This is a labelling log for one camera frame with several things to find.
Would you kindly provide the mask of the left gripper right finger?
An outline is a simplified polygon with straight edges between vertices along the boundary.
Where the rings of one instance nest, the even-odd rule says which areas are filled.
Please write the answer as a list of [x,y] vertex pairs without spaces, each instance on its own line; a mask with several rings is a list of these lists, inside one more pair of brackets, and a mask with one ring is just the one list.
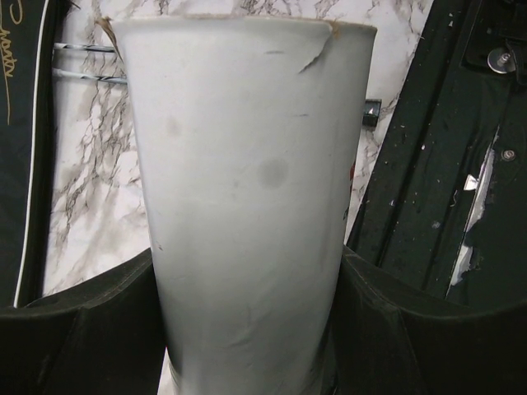
[[342,394],[524,394],[526,303],[478,312],[344,248],[331,310]]

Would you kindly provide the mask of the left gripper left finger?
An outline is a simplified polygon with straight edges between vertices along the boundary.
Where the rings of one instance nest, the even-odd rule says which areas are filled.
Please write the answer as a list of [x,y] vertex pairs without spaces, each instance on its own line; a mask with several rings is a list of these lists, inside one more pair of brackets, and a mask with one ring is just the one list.
[[149,249],[1,310],[3,394],[155,394],[166,340]]

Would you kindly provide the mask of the white shuttlecock tube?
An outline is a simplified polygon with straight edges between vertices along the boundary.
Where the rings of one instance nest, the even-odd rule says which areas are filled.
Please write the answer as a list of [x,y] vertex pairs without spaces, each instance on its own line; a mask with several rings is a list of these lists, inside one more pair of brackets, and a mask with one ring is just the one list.
[[111,22],[181,394],[318,394],[376,29]]

